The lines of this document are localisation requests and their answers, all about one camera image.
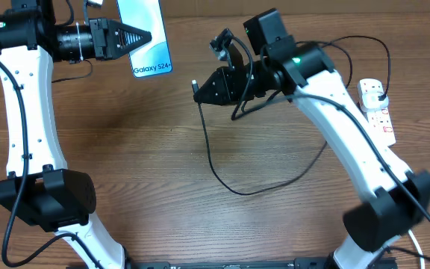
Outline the Samsung Galaxy smartphone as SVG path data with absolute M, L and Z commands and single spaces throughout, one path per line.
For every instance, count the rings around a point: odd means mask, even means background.
M 152 39 L 129 53 L 135 78 L 172 71 L 172 61 L 159 0 L 117 0 L 121 23 L 148 31 Z

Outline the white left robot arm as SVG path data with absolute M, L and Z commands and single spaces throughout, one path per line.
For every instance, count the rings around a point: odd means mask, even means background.
M 13 0 L 0 15 L 0 78 L 9 134 L 0 205 L 11 219 L 65 240 L 86 268 L 134 268 L 96 213 L 90 176 L 70 170 L 52 101 L 54 64 L 110 61 L 152 40 L 148 31 L 107 18 L 57 23 L 50 1 Z

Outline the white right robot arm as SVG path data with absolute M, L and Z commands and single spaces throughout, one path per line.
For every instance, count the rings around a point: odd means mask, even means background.
M 276 9 L 244 23 L 248 43 L 228 29 L 210 47 L 222 61 L 203 85 L 199 104 L 233 105 L 280 90 L 320 130 L 349 174 L 361 204 L 343 215 L 345 241 L 325 258 L 298 258 L 297 268 L 371 268 L 395 241 L 429 220 L 430 174 L 414 173 L 383 144 L 352 101 L 340 74 L 317 42 L 297 43 Z

